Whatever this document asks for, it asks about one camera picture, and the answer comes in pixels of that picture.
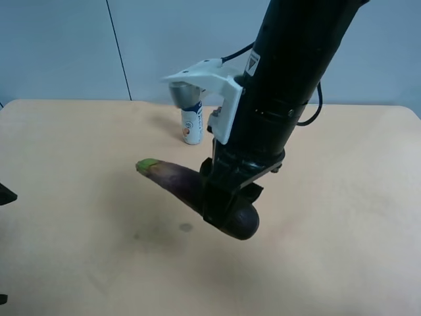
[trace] triangle logo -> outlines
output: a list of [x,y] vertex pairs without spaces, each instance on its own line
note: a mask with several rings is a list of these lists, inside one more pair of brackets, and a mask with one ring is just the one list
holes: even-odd
[[252,67],[256,64],[256,60],[254,60],[253,58],[250,58],[249,61],[249,70],[252,69]]

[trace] can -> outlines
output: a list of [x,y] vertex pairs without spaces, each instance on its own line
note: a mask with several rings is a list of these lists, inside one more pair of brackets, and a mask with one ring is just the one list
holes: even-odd
[[203,105],[202,101],[194,106],[182,109],[182,133],[189,145],[197,145],[203,139]]
[[182,133],[187,144],[197,145],[203,139],[201,89],[186,82],[171,82],[172,100],[182,112]]

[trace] white mounting bracket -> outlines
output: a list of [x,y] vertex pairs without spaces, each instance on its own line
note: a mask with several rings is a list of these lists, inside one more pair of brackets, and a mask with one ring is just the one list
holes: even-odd
[[216,93],[224,98],[222,107],[209,116],[208,125],[212,128],[214,137],[223,145],[228,142],[231,127],[243,87],[234,78],[240,76],[237,69],[222,66],[222,59],[206,59],[180,71],[177,74],[163,78],[164,82],[186,82],[205,91],[201,94]]

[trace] black cable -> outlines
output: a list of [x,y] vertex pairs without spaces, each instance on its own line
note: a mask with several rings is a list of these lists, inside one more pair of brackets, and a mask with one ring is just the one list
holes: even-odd
[[307,125],[313,123],[315,119],[317,119],[317,117],[320,114],[320,112],[322,111],[322,107],[323,107],[322,85],[321,85],[320,82],[317,85],[317,94],[318,94],[318,107],[317,107],[317,111],[315,112],[315,114],[313,114],[313,116],[311,118],[309,118],[305,122],[298,122],[297,123],[297,126],[307,126]]
[[[234,54],[228,55],[226,57],[222,57],[222,63],[225,63],[226,61],[230,61],[231,59],[234,59],[242,54],[244,54],[246,51],[250,50],[253,48],[253,45],[255,43],[251,43],[250,45],[244,47],[243,49],[240,49],[239,51],[235,52]],[[322,85],[319,82],[317,84],[317,94],[318,94],[318,107],[317,110],[315,112],[315,114],[313,114],[313,116],[311,118],[309,118],[308,120],[306,120],[305,122],[298,122],[297,126],[307,126],[310,125],[311,123],[314,122],[314,120],[317,119],[318,115],[320,114],[320,112],[322,111],[322,107],[323,107],[323,93],[322,93]]]
[[222,63],[225,63],[226,61],[230,61],[231,59],[234,59],[234,58],[244,54],[246,51],[249,51],[250,49],[252,49],[254,44],[255,43],[253,42],[250,45],[244,47],[243,49],[240,49],[239,51],[235,52],[234,54],[228,55],[226,57],[222,57],[221,58]]

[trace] screw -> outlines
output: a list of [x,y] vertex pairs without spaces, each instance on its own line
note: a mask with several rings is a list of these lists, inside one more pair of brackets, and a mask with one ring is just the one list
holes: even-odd
[[213,110],[212,116],[217,117],[221,113],[222,107],[218,107],[216,110]]
[[276,168],[273,168],[270,172],[271,173],[278,173],[279,169],[281,169],[282,165],[277,166]]

